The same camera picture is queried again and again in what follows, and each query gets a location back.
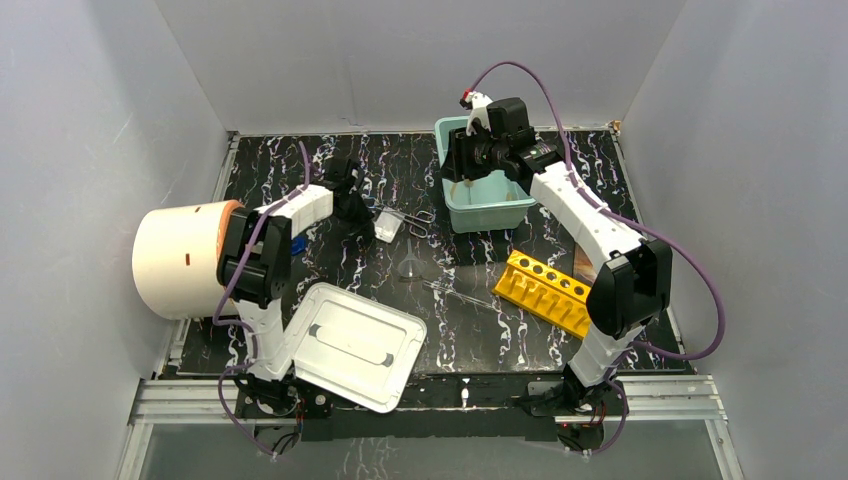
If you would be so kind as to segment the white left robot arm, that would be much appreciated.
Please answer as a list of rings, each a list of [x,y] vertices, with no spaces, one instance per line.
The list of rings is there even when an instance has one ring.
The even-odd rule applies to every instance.
[[[354,239],[374,237],[373,214],[361,188],[365,174],[353,159],[330,158],[316,180],[306,178],[281,199],[255,209],[238,206],[227,217],[216,278],[224,294],[213,313],[224,324],[223,307],[235,307],[233,324],[248,344],[239,391],[275,416],[300,402],[293,384],[294,341],[282,319],[283,290],[292,270],[294,239],[313,225],[334,218]]]

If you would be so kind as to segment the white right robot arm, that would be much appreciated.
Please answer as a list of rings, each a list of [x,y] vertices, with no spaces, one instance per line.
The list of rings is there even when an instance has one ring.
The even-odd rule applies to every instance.
[[[564,367],[561,384],[525,401],[590,413],[614,387],[614,373],[633,341],[669,306],[671,248],[608,209],[577,174],[566,138],[537,140],[523,100],[468,91],[460,104],[470,114],[465,127],[448,135],[441,176],[463,182],[503,172],[554,215],[594,268],[587,335]]]

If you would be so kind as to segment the metal crucible tongs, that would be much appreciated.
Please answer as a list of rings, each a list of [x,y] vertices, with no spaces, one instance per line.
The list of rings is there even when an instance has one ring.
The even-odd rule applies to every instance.
[[[424,239],[429,235],[429,226],[435,221],[435,214],[425,210],[419,210],[414,214],[404,213],[389,207],[381,207],[381,212],[387,212],[407,225],[410,235]]]

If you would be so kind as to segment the small clear plastic bag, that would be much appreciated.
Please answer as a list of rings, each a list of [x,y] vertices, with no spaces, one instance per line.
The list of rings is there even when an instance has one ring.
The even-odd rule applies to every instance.
[[[381,242],[391,244],[397,233],[402,228],[404,221],[402,216],[392,209],[383,209],[374,221],[375,238]]]

